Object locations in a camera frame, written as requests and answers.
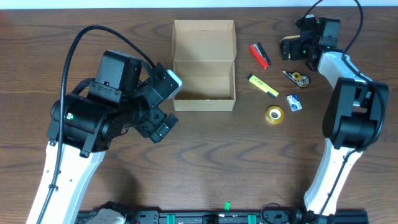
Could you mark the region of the yellow sticky note pad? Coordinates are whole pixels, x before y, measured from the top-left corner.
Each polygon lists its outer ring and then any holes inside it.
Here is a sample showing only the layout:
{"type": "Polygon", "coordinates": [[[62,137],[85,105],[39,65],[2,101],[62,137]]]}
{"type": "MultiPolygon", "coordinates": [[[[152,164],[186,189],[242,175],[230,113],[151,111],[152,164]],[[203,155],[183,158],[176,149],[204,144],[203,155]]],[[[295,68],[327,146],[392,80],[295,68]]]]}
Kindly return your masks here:
{"type": "Polygon", "coordinates": [[[302,58],[300,53],[300,46],[302,40],[299,35],[287,36],[290,39],[290,60],[300,60],[302,58]]]}

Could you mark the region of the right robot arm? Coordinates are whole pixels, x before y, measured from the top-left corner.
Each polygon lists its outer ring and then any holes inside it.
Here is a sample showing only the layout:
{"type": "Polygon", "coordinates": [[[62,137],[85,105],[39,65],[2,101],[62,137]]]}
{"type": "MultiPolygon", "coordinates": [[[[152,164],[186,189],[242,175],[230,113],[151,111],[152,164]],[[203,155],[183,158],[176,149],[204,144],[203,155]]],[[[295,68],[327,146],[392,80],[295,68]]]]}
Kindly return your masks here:
{"type": "Polygon", "coordinates": [[[380,136],[389,87],[364,75],[346,51],[337,48],[340,20],[305,14],[295,25],[300,34],[280,41],[282,58],[305,60],[333,88],[323,118],[325,150],[300,215],[303,222],[324,223],[336,213],[353,165],[380,136]]]}

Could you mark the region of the brown cardboard box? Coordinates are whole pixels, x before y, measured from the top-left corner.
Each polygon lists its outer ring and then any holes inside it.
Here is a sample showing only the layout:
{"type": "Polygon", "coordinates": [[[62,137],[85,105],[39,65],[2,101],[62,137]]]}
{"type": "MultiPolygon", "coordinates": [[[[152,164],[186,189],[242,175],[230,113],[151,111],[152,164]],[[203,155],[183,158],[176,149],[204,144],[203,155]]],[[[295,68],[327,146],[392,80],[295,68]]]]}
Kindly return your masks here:
{"type": "Polygon", "coordinates": [[[174,73],[183,82],[177,111],[232,111],[236,102],[236,30],[233,20],[175,20],[174,73]]]}

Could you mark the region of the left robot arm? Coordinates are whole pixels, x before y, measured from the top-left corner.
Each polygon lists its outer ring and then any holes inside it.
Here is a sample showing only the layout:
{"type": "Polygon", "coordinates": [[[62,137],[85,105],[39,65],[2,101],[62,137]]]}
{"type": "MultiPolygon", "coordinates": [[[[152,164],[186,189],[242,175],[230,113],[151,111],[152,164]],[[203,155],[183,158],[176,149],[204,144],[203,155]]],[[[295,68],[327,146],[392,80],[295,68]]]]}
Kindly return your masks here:
{"type": "Polygon", "coordinates": [[[161,65],[106,51],[96,78],[83,80],[51,109],[44,173],[29,223],[73,223],[86,188],[111,141],[130,128],[160,142],[177,123],[159,105],[182,89],[161,65]]]}

